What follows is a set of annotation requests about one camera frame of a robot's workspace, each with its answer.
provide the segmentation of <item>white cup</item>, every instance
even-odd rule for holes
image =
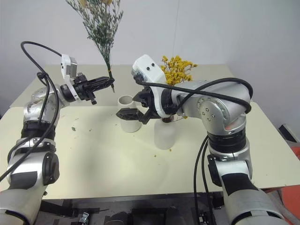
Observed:
[[[135,102],[132,100],[132,96],[123,95],[118,99],[118,108],[136,108]],[[138,120],[122,120],[120,119],[121,128],[123,131],[132,133],[141,128],[142,123]]]

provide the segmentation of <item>dried flower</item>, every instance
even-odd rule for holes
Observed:
[[[120,0],[66,0],[82,17],[83,24],[106,63],[109,77],[112,78],[110,53],[114,36],[122,19]]]
[[[170,61],[166,56],[163,56],[162,62],[164,65],[160,68],[165,73],[167,84],[171,86],[180,82],[191,81],[192,76],[188,72],[197,66],[190,61],[183,61],[178,55],[175,58],[171,57]]]

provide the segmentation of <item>white table surface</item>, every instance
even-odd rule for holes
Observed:
[[[47,65],[45,71],[49,74],[54,83],[62,85],[60,65]],[[137,85],[131,75],[132,65],[116,65],[112,67],[112,75],[115,78],[115,93],[111,88],[96,91],[97,104],[99,105],[117,105],[117,100],[122,95],[134,96],[143,88]],[[88,80],[95,79],[100,76],[108,76],[107,68],[103,65],[79,65],[78,72],[83,72]],[[233,77],[232,73],[226,65],[199,65],[192,69],[190,73],[194,80],[216,80],[224,77]],[[35,78],[24,92],[12,103],[10,107],[24,106],[30,100],[33,92],[41,88],[42,83]],[[71,106],[92,106],[90,101],[82,101],[81,103],[73,102]]]
[[[300,184],[300,162],[256,103],[247,116],[254,170],[260,188]],[[177,121],[180,135],[172,150],[153,143],[155,120],[135,133],[125,133],[115,106],[67,107],[56,128],[56,154],[60,177],[48,186],[45,199],[111,197],[193,192],[193,171],[199,147],[206,136],[201,120]],[[23,109],[10,108],[0,120],[0,172],[7,154],[20,137]],[[197,188],[204,192],[200,166]],[[220,191],[206,176],[210,191]],[[6,180],[0,190],[8,187]]]

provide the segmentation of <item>red object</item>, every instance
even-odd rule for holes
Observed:
[[[300,147],[292,147],[293,152],[300,159]],[[300,185],[283,187],[281,189],[282,200],[285,207],[298,219],[300,219]]]

